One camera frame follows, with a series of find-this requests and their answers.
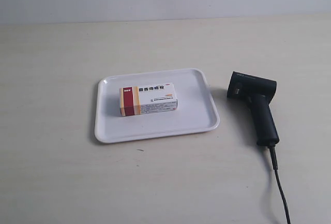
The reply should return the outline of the white red medicine box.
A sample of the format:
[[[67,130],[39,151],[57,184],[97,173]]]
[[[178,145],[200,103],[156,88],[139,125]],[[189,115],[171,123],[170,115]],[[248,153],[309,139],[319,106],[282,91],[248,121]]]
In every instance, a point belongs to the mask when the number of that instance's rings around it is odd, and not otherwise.
[[[122,116],[174,111],[178,99],[173,83],[127,86],[119,89]]]

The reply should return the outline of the white plastic tray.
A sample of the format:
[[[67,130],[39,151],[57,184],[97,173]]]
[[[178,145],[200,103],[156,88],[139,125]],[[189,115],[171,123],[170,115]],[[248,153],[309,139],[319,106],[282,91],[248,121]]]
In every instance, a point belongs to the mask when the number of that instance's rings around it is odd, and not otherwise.
[[[173,83],[178,109],[122,117],[119,89]],[[196,68],[109,76],[98,84],[95,137],[105,144],[211,131],[220,117],[204,73]]]

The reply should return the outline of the black handheld barcode scanner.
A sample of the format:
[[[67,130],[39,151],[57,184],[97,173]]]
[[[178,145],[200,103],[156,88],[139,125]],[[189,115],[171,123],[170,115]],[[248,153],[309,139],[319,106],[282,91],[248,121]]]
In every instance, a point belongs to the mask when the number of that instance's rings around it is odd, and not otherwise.
[[[250,110],[258,146],[275,146],[278,132],[269,107],[277,89],[277,82],[234,71],[227,97],[244,102]]]

